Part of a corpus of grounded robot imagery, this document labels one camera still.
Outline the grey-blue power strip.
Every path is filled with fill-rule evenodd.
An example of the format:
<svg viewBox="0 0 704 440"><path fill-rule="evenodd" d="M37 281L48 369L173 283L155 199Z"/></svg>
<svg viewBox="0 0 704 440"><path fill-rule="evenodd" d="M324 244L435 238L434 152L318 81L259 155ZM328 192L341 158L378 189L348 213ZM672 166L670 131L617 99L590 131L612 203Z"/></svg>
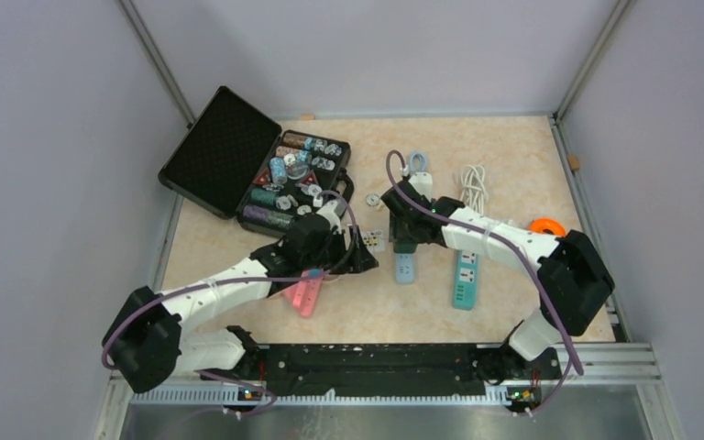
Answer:
<svg viewBox="0 0 704 440"><path fill-rule="evenodd" d="M398 284L413 284L416 280L416 260L413 253L394 254L395 281Z"/></svg>

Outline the teal power strip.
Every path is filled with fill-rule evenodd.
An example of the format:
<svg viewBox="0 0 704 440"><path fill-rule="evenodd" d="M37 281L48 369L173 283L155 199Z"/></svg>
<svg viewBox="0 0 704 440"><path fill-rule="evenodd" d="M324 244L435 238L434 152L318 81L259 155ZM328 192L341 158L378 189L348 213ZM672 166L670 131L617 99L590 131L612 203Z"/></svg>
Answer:
<svg viewBox="0 0 704 440"><path fill-rule="evenodd" d="M456 278L452 293L452 306L455 309L471 311L477 301L479 277L479 257L476 253L458 251L456 257Z"/></svg>

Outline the dark green cube socket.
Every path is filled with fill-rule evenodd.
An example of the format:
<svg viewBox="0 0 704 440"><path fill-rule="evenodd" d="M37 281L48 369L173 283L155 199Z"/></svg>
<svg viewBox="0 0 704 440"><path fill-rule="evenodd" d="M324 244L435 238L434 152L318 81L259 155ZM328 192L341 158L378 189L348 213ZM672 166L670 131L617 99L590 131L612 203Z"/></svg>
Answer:
<svg viewBox="0 0 704 440"><path fill-rule="evenodd" d="M418 245L411 242L395 242L393 244L393 251L396 254L414 254L416 252Z"/></svg>

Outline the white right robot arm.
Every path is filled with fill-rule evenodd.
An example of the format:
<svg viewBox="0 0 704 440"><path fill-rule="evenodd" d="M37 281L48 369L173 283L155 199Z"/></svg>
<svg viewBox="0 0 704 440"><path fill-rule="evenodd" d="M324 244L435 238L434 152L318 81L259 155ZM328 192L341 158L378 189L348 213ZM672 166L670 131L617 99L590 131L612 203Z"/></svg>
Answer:
<svg viewBox="0 0 704 440"><path fill-rule="evenodd" d="M570 230L554 236L506 225L450 197L431 201L409 181L395 183L381 199L404 222L412 241L472 252L531 279L539 305L515 327L500 353L508 375L526 377L557 343L564 344L577 371L583 370L573 339L585 334L616 287L586 234Z"/></svg>

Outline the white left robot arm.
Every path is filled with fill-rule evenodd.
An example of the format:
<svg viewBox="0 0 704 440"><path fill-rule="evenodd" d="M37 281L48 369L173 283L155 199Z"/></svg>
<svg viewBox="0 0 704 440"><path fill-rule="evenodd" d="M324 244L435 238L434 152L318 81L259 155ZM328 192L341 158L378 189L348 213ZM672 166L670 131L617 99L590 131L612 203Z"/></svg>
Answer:
<svg viewBox="0 0 704 440"><path fill-rule="evenodd" d="M173 291L133 290L102 340L101 361L134 392L157 388L175 373L226 370L245 379L256 370L254 344L240 330L193 340L195 329L244 303L269 298L324 275L361 274L378 267L352 225L345 236L334 213L296 220L276 242L252 251L229 269Z"/></svg>

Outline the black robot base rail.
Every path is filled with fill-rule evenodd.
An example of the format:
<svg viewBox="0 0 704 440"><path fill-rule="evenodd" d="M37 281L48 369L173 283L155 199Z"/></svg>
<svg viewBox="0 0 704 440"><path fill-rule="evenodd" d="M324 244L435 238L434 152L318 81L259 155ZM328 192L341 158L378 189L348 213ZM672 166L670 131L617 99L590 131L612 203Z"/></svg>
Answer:
<svg viewBox="0 0 704 440"><path fill-rule="evenodd" d="M510 348L478 344L272 344L247 352L216 376L262 381L279 397L449 397L482 395L494 385L556 380L556 350L526 361Z"/></svg>

